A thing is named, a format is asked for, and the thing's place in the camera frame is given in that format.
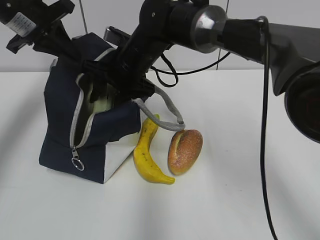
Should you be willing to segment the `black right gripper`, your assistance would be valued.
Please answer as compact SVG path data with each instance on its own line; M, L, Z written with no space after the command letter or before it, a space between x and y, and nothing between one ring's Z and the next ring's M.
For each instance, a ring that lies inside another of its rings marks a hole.
M117 46L101 60L83 60L81 70L92 83L89 102L109 98L112 88L115 101L150 97L155 87L146 73L173 43L165 26L138 26L129 35L113 26L105 31L106 40Z

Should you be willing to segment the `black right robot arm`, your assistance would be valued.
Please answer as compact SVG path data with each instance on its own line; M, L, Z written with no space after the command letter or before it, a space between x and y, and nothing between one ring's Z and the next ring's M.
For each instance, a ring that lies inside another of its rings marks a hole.
M207 0L146 0L132 35L111 28L117 49L106 62L86 60L83 70L97 74L125 99L146 96L145 74L173 45L208 54L223 49L257 62L271 73L273 93L285 95L292 124L312 141L320 140L320 31L269 23L264 17L231 19Z

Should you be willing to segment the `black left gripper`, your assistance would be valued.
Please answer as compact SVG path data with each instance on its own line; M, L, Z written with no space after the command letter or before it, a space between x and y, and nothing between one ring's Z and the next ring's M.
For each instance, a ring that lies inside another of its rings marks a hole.
M6 48L17 53L22 47L32 45L36 52L64 56L81 66L82 53L61 21L74 8L70 0L58 0L51 5L42 0L2 0L0 22L16 33Z

